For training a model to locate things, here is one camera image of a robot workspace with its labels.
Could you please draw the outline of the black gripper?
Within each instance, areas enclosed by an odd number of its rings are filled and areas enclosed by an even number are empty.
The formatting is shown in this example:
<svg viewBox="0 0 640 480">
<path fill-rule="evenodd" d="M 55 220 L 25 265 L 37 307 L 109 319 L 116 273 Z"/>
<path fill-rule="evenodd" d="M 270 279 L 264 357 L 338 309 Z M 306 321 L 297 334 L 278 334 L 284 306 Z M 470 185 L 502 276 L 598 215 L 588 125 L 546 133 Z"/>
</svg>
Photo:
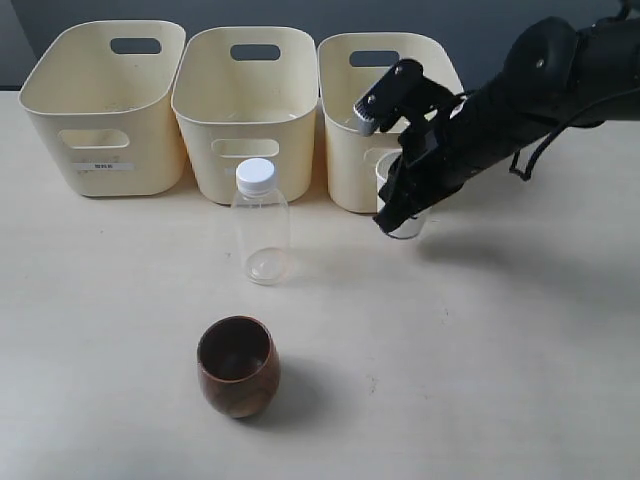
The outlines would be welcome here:
<svg viewBox="0 0 640 480">
<path fill-rule="evenodd" d="M 462 142 L 451 130 L 474 99 L 473 94 L 408 94 L 395 108 L 409 126 L 399 138 L 402 152 L 394 172 L 379 190 L 383 205 L 373 220 L 382 232 L 391 234 L 461 190 L 466 179 L 456 173 L 453 160 Z"/>
</svg>

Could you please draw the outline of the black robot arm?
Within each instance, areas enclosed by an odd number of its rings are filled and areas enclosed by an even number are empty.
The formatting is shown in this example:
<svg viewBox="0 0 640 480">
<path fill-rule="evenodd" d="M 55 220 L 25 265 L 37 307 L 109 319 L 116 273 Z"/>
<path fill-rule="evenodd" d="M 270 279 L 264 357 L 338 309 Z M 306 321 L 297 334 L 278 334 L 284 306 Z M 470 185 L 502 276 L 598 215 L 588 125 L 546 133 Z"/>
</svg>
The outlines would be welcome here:
<svg viewBox="0 0 640 480">
<path fill-rule="evenodd" d="M 617 14 L 583 29 L 559 17 L 531 25 L 476 90 L 454 93 L 429 79 L 420 62 L 401 59 L 354 110 L 368 134 L 408 123 L 374 218 L 391 233 L 503 160 L 529 180 L 569 128 L 637 120 L 639 5 L 625 1 Z"/>
</svg>

